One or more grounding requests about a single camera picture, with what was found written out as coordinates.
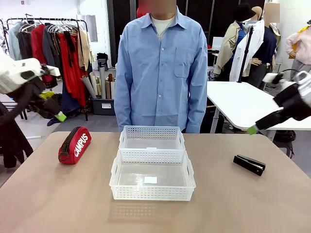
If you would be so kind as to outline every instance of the green tape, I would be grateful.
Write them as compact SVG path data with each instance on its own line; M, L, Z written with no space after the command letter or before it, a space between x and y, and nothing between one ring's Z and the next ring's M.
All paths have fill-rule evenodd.
M256 134L258 132L256 125L252 126L251 128L247 129L247 132L250 135Z
M66 116L62 113L59 112L57 115L55 115L55 117L60 121L60 122L64 122L66 120Z

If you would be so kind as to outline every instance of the blue button-up shirt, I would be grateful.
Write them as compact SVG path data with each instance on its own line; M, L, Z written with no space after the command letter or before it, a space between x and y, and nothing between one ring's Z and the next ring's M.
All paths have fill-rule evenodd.
M207 103L207 41L202 27L177 9L159 40L150 14L121 36L115 112L125 125L179 126L199 133Z

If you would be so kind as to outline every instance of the black hat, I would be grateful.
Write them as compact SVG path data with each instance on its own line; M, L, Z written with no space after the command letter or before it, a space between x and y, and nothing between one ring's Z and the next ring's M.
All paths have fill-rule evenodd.
M252 18L255 14L256 12L248 4L238 5L233 12L234 20L238 22Z

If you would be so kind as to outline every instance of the red pencil case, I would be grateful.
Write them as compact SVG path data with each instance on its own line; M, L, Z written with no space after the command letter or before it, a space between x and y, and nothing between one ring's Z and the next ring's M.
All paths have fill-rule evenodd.
M67 136L58 152L63 164L76 164L91 143L92 137L85 127L76 127Z

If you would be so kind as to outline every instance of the red garment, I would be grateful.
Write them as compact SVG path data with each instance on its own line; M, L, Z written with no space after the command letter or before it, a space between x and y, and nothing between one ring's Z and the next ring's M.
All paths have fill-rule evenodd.
M38 59L41 64L47 64L47 60L43 55L43 32L45 25L41 24L31 31L31 47L33 49L33 57ZM44 83L49 83L53 80L51 75L42 76Z
M145 16L146 14L147 14L147 13L140 12L140 11L139 11L139 8L137 8L137 12L136 12L137 18L143 17L143 16Z
M81 106L86 105L85 85L81 81L83 75L87 75L85 70L80 69L78 58L78 37L71 35L75 52L70 51L64 34L58 34L62 54L62 63L66 88L73 98L76 98Z

